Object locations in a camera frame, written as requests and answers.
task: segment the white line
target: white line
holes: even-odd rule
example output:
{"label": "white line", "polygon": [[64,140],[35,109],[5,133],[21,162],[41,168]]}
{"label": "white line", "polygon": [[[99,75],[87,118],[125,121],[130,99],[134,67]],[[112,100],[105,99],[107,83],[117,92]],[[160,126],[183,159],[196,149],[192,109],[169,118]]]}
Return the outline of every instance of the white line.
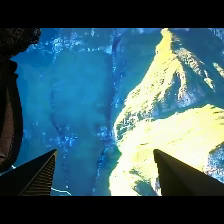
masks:
{"label": "white line", "polygon": [[67,193],[68,195],[72,196],[68,191],[59,191],[57,189],[54,189],[53,187],[51,188],[51,190],[57,191],[57,192],[60,192],[60,193]]}

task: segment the black pointed object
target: black pointed object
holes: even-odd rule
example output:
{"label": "black pointed object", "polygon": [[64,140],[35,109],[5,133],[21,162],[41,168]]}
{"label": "black pointed object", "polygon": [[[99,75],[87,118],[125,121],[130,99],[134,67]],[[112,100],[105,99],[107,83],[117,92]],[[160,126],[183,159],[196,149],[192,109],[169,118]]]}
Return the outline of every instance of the black pointed object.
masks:
{"label": "black pointed object", "polygon": [[154,150],[162,196],[224,196],[224,184],[158,150]]}
{"label": "black pointed object", "polygon": [[57,150],[0,176],[0,196],[50,196]]}

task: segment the mountain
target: mountain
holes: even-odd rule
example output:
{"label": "mountain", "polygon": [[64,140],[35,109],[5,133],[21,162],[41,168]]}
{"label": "mountain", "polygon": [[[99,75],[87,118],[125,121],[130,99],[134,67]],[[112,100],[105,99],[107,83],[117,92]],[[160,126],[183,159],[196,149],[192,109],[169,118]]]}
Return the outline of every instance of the mountain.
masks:
{"label": "mountain", "polygon": [[113,126],[121,156],[111,195],[156,194],[155,148],[205,172],[224,143],[222,40],[209,29],[164,28],[153,35],[160,41],[150,46],[148,71],[135,87],[123,79],[128,94],[117,92],[124,102]]}

